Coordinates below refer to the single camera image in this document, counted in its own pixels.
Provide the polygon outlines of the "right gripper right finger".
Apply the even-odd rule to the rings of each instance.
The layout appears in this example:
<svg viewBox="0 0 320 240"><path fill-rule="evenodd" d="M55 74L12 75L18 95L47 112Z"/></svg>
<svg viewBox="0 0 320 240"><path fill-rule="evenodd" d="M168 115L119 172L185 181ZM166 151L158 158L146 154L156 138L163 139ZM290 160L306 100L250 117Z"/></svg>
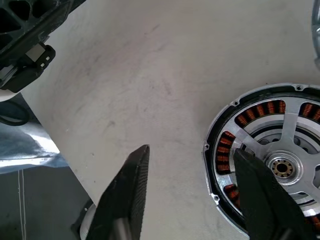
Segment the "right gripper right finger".
<svg viewBox="0 0 320 240"><path fill-rule="evenodd" d="M315 240L312 225L262 160L233 154L240 209L251 240Z"/></svg>

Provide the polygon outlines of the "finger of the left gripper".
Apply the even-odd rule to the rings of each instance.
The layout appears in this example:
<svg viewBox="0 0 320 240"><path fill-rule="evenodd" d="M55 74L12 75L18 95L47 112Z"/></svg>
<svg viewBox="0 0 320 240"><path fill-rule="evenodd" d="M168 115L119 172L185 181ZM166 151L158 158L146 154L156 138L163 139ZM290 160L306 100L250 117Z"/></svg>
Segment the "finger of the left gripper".
<svg viewBox="0 0 320 240"><path fill-rule="evenodd" d="M0 60L15 62L62 25L83 0L2 0Z"/></svg>

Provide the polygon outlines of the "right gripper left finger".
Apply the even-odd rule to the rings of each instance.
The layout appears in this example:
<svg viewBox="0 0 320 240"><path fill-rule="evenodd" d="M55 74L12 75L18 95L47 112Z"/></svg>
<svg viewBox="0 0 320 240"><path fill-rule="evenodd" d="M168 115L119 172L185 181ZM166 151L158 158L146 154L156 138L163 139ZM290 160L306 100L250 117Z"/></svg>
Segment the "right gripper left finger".
<svg viewBox="0 0 320 240"><path fill-rule="evenodd" d="M87 240L139 240L141 237L150 146L129 154L101 195L89 227Z"/></svg>

